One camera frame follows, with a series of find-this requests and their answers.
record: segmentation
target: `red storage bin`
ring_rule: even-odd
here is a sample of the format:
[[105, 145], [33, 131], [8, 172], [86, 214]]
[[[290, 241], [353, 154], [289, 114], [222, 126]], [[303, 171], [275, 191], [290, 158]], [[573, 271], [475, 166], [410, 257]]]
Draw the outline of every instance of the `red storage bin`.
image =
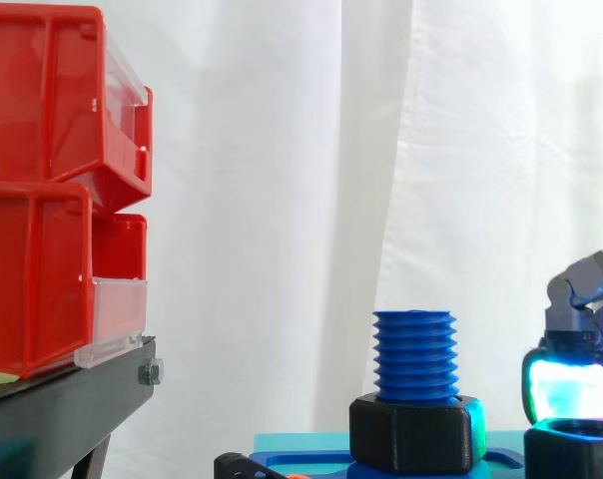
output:
[[146, 221], [92, 216], [75, 184], [0, 183], [0, 372], [90, 367], [138, 347]]
[[100, 214], [143, 200], [151, 108], [100, 10], [0, 4], [0, 181], [80, 183]]

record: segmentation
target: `red plastic drawer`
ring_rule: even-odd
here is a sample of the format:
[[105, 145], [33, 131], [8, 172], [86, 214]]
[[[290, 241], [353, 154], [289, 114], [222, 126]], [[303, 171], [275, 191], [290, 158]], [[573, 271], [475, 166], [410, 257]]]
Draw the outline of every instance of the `red plastic drawer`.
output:
[[0, 373], [89, 367], [139, 345], [146, 221], [91, 211], [81, 185], [0, 183]]
[[151, 108], [100, 10], [0, 4], [0, 181], [81, 183], [99, 213], [143, 200]]

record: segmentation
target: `bolt thread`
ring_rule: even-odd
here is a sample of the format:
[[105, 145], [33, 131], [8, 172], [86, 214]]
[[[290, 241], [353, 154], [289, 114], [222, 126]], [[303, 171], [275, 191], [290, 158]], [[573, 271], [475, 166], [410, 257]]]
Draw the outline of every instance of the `bolt thread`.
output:
[[451, 338], [454, 317], [447, 311], [379, 311], [374, 336], [379, 344], [374, 371], [377, 398], [391, 402], [452, 403], [459, 390]]

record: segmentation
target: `glowing light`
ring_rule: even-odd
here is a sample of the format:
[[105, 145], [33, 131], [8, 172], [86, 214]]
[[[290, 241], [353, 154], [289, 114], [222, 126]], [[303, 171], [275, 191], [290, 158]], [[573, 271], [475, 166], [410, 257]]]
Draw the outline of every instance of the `glowing light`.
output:
[[538, 421], [547, 417], [603, 418], [603, 367], [536, 361], [530, 394]]

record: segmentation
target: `black hex nut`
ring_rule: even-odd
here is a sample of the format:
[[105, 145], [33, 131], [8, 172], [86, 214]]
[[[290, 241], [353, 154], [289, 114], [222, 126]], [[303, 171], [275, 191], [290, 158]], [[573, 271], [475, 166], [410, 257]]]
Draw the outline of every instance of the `black hex nut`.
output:
[[463, 475], [486, 452], [478, 399], [453, 405], [403, 404], [366, 394], [350, 405], [350, 454], [360, 464], [399, 476]]
[[526, 479], [603, 479], [603, 420], [546, 419], [523, 442]]

